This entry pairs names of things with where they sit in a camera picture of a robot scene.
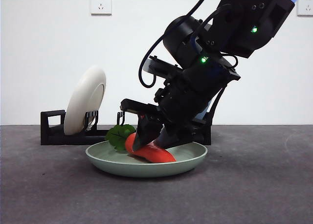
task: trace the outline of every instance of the cable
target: cable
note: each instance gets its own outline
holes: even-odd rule
[[[197,4],[188,12],[188,14],[186,14],[183,19],[181,19],[175,26],[173,26],[171,29],[169,29],[167,32],[165,32],[152,46],[151,48],[148,50],[148,52],[146,53],[146,55],[144,56],[143,60],[141,61],[140,67],[139,67],[139,72],[138,72],[138,76],[139,76],[139,80],[140,83],[146,87],[146,88],[152,88],[157,80],[157,76],[155,74],[153,74],[153,81],[150,85],[147,85],[143,79],[142,79],[142,68],[146,62],[146,60],[148,59],[149,55],[152,53],[152,51],[155,49],[155,47],[166,37],[168,36],[171,32],[173,32],[176,28],[178,28],[183,22],[185,22],[199,7],[200,5],[204,2],[204,0],[199,0],[197,2]]]
[[[232,54],[222,54],[222,57],[233,57],[236,60],[236,63],[233,66],[227,67],[228,69],[235,68],[238,65],[238,63],[239,63],[238,58],[235,55],[232,55]]]
[[[203,21],[203,23],[196,29],[196,31],[194,31],[194,33],[191,35],[190,37],[190,43],[192,48],[199,53],[197,47],[196,47],[196,38],[199,35],[200,31],[204,28],[204,26],[206,26],[211,19],[213,19],[215,16],[217,16],[218,14],[220,14],[221,12],[225,11],[225,10],[229,10],[232,8],[231,4],[225,4],[222,5],[221,7],[217,8],[209,17],[206,18],[205,21]]]

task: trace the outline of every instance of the white plate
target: white plate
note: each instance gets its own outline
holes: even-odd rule
[[[108,141],[88,147],[86,154],[97,168],[111,174],[134,178],[155,178],[184,173],[196,168],[207,154],[207,148],[196,142],[167,150],[175,157],[176,162],[149,163],[127,152],[117,152]]]
[[[69,101],[64,120],[64,134],[80,133],[84,128],[85,113],[98,111],[106,89],[106,76],[96,66],[89,68],[79,80]]]

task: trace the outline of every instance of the toy carrot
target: toy carrot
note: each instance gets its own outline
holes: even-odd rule
[[[127,150],[130,154],[143,157],[152,163],[175,162],[175,158],[167,150],[148,143],[137,151],[133,151],[133,144],[136,137],[135,128],[131,125],[115,125],[111,128],[106,140],[110,142],[117,151]]]

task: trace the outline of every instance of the electrical socket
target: electrical socket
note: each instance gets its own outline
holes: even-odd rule
[[[298,16],[313,16],[313,0],[298,0]]]
[[[90,13],[92,15],[111,15],[112,0],[90,0]]]

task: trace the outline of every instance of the carrot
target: carrot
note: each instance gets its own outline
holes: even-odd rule
[[[133,151],[133,144],[135,141],[136,133],[128,136],[125,142],[126,150],[135,156],[143,157],[152,163],[167,163],[175,162],[175,158],[167,150],[156,146],[154,143],[148,143],[137,151]]]

